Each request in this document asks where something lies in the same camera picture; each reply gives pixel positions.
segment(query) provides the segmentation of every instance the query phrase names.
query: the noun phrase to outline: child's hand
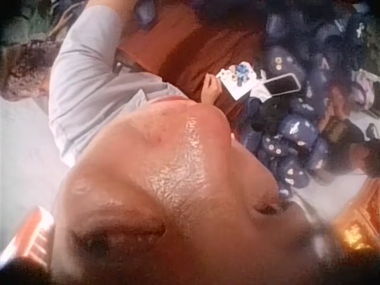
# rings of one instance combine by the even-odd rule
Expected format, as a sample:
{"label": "child's hand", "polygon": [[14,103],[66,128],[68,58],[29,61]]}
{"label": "child's hand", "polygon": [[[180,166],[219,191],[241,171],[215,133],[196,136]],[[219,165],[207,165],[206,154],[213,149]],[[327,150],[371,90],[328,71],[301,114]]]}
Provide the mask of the child's hand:
{"label": "child's hand", "polygon": [[215,75],[206,74],[202,88],[201,102],[213,105],[222,91],[220,80],[216,78]]}

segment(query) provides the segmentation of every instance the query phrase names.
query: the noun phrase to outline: smartphone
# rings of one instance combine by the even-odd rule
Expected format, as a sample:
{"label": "smartphone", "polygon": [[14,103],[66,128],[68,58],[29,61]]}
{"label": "smartphone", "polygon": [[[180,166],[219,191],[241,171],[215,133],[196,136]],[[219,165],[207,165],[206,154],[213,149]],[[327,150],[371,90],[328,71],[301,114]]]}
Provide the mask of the smartphone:
{"label": "smartphone", "polygon": [[294,73],[270,78],[265,81],[263,85],[272,96],[298,92],[301,90],[301,84]]}

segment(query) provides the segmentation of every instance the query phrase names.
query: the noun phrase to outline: floor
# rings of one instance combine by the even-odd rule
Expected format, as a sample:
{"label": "floor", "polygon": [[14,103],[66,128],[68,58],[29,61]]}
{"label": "floor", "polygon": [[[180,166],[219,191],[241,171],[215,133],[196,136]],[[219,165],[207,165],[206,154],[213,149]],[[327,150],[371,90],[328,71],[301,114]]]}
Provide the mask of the floor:
{"label": "floor", "polygon": [[59,160],[48,118],[33,99],[0,98],[0,107],[1,251],[33,207],[51,208],[68,169]]}
{"label": "floor", "polygon": [[[68,171],[60,162],[48,127],[47,115],[33,99],[8,102],[0,99],[0,250],[36,205],[51,209],[59,184]],[[365,129],[370,122],[363,114],[352,118]],[[348,175],[329,187],[312,183],[299,193],[322,217],[332,220],[357,194],[366,177]]]}

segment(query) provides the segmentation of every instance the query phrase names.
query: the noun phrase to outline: gray long-sleeve shirt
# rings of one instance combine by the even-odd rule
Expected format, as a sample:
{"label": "gray long-sleeve shirt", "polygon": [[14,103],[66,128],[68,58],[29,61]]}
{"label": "gray long-sleeve shirt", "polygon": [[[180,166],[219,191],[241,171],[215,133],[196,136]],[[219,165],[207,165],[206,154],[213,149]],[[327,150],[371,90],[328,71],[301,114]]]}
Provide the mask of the gray long-sleeve shirt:
{"label": "gray long-sleeve shirt", "polygon": [[114,10],[93,6],[71,27],[50,78],[49,125],[62,161],[72,167],[94,136],[121,112],[158,97],[180,95],[149,73],[112,72],[122,22]]}

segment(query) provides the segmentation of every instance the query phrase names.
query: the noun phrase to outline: sweaty skin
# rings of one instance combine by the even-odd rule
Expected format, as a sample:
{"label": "sweaty skin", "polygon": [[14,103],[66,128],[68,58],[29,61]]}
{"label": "sweaty skin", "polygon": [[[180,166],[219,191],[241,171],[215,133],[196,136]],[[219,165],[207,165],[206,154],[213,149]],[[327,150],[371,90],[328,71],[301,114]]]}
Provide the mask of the sweaty skin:
{"label": "sweaty skin", "polygon": [[230,133],[216,107],[179,97],[107,124],[62,184],[53,281],[313,284],[303,211],[261,213],[278,203],[276,181]]}

